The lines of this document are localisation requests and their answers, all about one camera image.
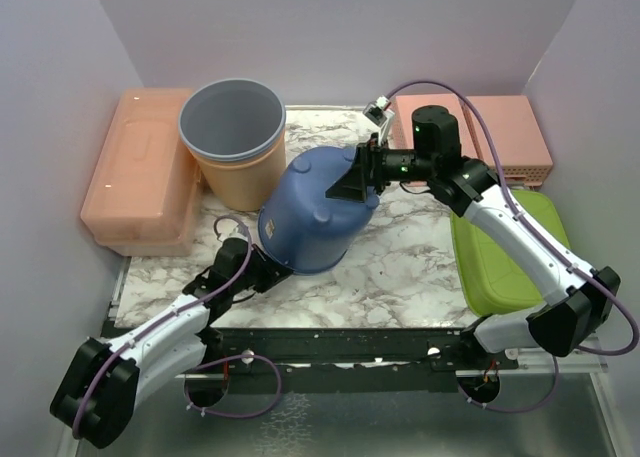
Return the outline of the green plastic tray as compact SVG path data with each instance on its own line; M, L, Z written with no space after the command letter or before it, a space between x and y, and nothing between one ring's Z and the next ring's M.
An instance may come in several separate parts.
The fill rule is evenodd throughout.
M514 199L565 247L570 243L553 202L532 190L512 191ZM454 253L468 307L477 316L507 314L543 302L524 271L481 229L450 215Z

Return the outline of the pink perforated basket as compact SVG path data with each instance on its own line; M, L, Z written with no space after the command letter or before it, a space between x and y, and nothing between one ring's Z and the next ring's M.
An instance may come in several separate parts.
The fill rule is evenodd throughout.
M553 161L528 98L524 95L470 96L491 133L509 184L540 187Z
M391 110L395 120L391 131L391 146L396 149L413 148L411 115L419 107L438 105L445 107L458 121L462 154L477 158L476 149L467 125L461 101L453 94L398 95L392 99Z

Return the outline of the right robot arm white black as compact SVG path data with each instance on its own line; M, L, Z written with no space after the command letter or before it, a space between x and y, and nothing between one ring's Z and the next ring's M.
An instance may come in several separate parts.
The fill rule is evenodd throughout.
M326 191L328 198L366 201L392 182L426 183L429 193L481 229L520 267L543 304L489 315L459 344L461 360L481 368L511 348L544 349L565 357L606 321L620 286L610 267L600 270L558 242L521 205L483 161L461 153L458 121L438 105L411 115L414 146L391 149L378 134L357 145L351 167Z

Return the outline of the light blue plastic bucket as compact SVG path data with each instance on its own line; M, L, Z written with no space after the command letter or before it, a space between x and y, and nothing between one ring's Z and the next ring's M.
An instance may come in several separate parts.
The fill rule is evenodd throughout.
M210 83L184 103L178 129L196 155L243 162L264 154L284 130L286 108L266 85L242 78Z

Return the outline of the orange plastic bucket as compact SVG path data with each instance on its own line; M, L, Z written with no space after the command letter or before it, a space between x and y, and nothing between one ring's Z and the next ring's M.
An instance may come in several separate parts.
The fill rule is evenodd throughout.
M285 131L263 154L241 162L216 162L191 152L213 194L232 210L256 211L269 199L286 169Z

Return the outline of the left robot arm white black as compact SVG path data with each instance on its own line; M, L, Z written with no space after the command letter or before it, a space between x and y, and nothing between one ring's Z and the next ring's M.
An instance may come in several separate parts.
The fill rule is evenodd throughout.
M54 394L50 414L76 439L109 446L136 408L178 375L224 370L230 360L212 323L231 309L237 294L263 294L292 273L257 245L226 239L213 263L165 310L119 337L87 339Z

